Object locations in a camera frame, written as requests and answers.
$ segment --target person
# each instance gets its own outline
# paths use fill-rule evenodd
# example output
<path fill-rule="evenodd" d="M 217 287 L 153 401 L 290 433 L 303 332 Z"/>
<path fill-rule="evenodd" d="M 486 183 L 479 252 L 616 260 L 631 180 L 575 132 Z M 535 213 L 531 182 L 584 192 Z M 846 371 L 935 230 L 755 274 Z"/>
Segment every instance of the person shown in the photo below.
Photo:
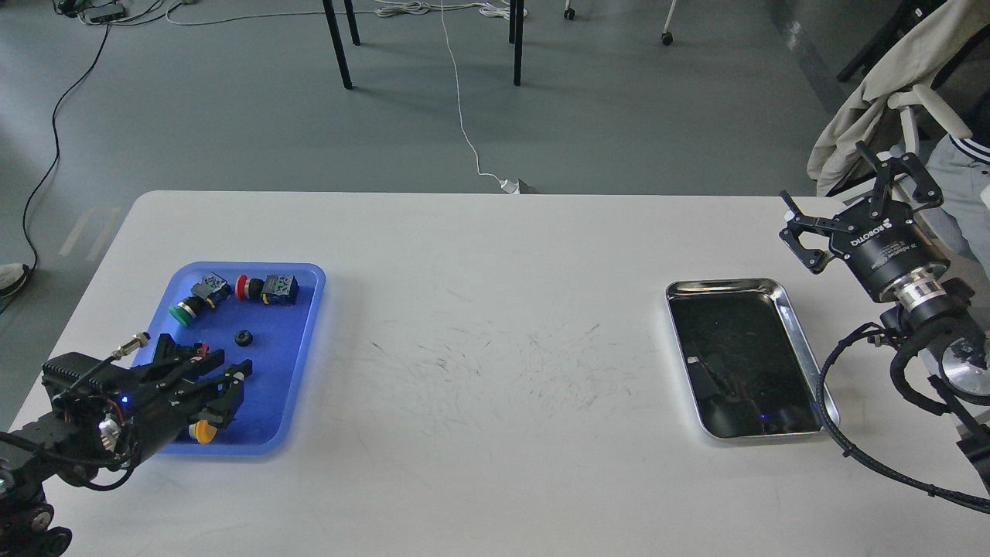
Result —
<path fill-rule="evenodd" d="M 31 268 L 23 263 L 0 265 L 0 297 L 14 295 L 28 281 Z"/>
<path fill-rule="evenodd" d="M 945 199 L 933 216 L 947 226 L 933 224 L 951 250 L 978 261 L 990 278 L 990 208 L 980 198 L 990 186 L 990 90 L 963 121 L 972 138 L 946 134 L 926 163 Z"/>

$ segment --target white cable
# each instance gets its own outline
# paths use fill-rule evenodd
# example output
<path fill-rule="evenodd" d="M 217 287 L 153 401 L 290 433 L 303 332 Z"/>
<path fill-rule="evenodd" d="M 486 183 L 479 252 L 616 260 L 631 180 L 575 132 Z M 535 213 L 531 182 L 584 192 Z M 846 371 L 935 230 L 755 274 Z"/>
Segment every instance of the white cable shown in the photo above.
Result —
<path fill-rule="evenodd" d="M 478 13 L 486 18 L 509 19 L 509 2 L 501 0 L 502 7 L 495 6 L 491 2 L 470 2 L 467 4 L 452 4 L 447 6 L 444 2 L 431 4 L 430 2 L 392 2 L 389 0 L 375 0 L 379 4 L 386 4 L 383 8 L 374 11 L 380 18 L 390 18 L 402 14 L 422 16 L 430 12 L 452 12 L 454 10 L 465 10 L 467 8 L 477 8 Z M 529 10 L 523 11 L 523 17 L 529 15 Z"/>
<path fill-rule="evenodd" d="M 505 6 L 509 5 L 507 0 L 501 0 L 502 4 Z M 431 4 L 429 2 L 392 2 L 388 0 L 375 0 L 379 4 L 386 4 L 382 8 L 377 8 L 375 10 L 358 10 L 354 11 L 355 14 L 375 14 L 380 18 L 390 18 L 393 16 L 398 16 L 402 14 L 412 14 L 412 15 L 424 15 L 430 12 L 443 12 L 443 11 L 453 11 L 453 10 L 464 10 L 467 8 L 478 8 L 478 13 L 487 18 L 502 18 L 509 19 L 509 8 L 508 7 L 497 7 L 491 2 L 471 2 L 468 4 L 455 4 L 451 6 L 445 6 L 443 2 L 440 5 Z M 229 23 L 232 21 L 246 20 L 246 19 L 256 19 L 256 18 L 273 18 L 281 16 L 315 16 L 324 15 L 326 12 L 284 12 L 276 14 L 252 14 L 247 16 L 239 16 L 234 18 L 227 18 L 217 21 L 204 21 L 204 22 L 178 22 L 173 20 L 170 16 L 171 13 L 175 11 L 176 8 L 182 6 L 183 3 L 180 1 L 176 2 L 170 8 L 168 8 L 165 13 L 165 21 L 175 25 L 181 25 L 184 27 L 196 27 L 202 25 L 216 25 L 219 23 Z M 345 12 L 337 12 L 337 15 L 344 15 Z M 523 17 L 529 15 L 529 10 L 524 10 Z"/>
<path fill-rule="evenodd" d="M 467 142 L 467 145 L 471 148 L 472 151 L 474 151 L 474 167 L 475 167 L 475 170 L 478 172 L 478 175 L 479 176 L 491 176 L 491 177 L 495 178 L 496 180 L 498 180 L 498 182 L 499 182 L 500 185 L 504 186 L 505 183 L 503 183 L 503 181 L 506 181 L 506 180 L 502 180 L 502 178 L 496 176 L 495 174 L 492 174 L 492 173 L 489 173 L 489 172 L 482 172 L 481 171 L 481 157 L 478 156 L 478 150 L 474 148 L 474 144 L 471 143 L 471 139 L 469 137 L 467 137 L 467 130 L 464 129 L 464 111 L 461 109 L 461 106 L 460 106 L 460 75 L 457 73 L 457 60 L 454 59 L 454 57 L 453 57 L 453 49 L 450 47 L 450 34 L 448 34 L 447 31 L 446 31 L 446 20 L 444 19 L 444 11 L 445 11 L 445 9 L 444 9 L 444 0 L 441 0 L 440 6 L 441 6 L 441 10 L 440 10 L 440 22 L 441 22 L 441 25 L 444 26 L 444 38 L 446 40 L 446 51 L 450 53 L 450 62 L 453 63 L 453 81 L 454 81 L 454 83 L 457 86 L 457 118 L 460 121 L 460 133 L 464 134 L 464 141 L 466 141 Z"/>

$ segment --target black table leg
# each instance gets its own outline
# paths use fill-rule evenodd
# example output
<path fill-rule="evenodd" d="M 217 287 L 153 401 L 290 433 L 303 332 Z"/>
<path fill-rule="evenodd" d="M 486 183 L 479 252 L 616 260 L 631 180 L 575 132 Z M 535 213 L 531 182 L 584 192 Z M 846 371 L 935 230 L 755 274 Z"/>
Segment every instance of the black table leg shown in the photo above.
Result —
<path fill-rule="evenodd" d="M 514 0 L 516 4 L 515 14 L 510 13 L 510 21 L 512 19 L 516 20 L 516 35 L 515 42 L 516 45 L 516 62 L 513 67 L 513 79 L 512 82 L 515 85 L 520 85 L 523 77 L 523 20 L 525 19 L 523 15 L 526 13 L 525 0 Z"/>
<path fill-rule="evenodd" d="M 341 30 L 337 27 L 337 16 L 334 15 L 333 0 L 323 0 L 323 11 L 327 14 L 327 24 L 330 25 L 330 38 L 334 41 L 334 53 L 337 55 L 337 65 L 341 68 L 341 79 L 344 89 L 354 89 L 350 82 L 350 71 L 347 70 L 347 58 L 344 57 L 344 43 L 341 41 Z"/>
<path fill-rule="evenodd" d="M 350 27 L 350 41 L 356 47 L 360 47 L 361 37 L 357 34 L 357 20 L 354 18 L 353 0 L 344 0 L 344 9 L 347 11 L 347 26 Z"/>
<path fill-rule="evenodd" d="M 509 0 L 509 44 L 516 41 L 516 0 Z"/>

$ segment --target connector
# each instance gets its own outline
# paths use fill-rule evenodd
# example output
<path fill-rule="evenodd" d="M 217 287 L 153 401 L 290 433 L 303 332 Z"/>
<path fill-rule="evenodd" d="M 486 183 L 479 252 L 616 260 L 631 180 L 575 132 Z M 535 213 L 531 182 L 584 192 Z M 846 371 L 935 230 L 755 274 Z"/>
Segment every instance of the connector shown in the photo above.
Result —
<path fill-rule="evenodd" d="M 150 338 L 151 336 L 148 333 L 138 333 L 131 337 L 131 340 L 122 344 L 120 348 L 111 352 L 110 356 L 112 356 L 114 360 L 120 360 L 135 350 L 147 346 Z"/>
<path fill-rule="evenodd" d="M 506 193 L 511 193 L 513 195 L 516 195 L 516 194 L 519 194 L 519 193 L 536 193 L 535 190 L 533 190 L 531 187 L 529 187 L 520 178 L 516 178 L 515 181 L 513 181 L 511 179 L 499 180 L 499 185 L 502 186 L 502 190 L 503 191 L 505 191 Z"/>

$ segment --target metal tray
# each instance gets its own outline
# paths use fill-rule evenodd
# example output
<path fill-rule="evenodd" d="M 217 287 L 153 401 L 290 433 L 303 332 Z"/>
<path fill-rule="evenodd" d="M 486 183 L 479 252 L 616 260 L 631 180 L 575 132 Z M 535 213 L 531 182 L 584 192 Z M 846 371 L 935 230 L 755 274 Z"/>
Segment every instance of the metal tray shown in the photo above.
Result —
<path fill-rule="evenodd" d="M 765 439 L 822 430 L 819 367 L 787 292 L 769 278 L 690 280 L 667 305 L 702 428 L 717 439 Z M 828 390 L 825 408 L 838 423 Z"/>

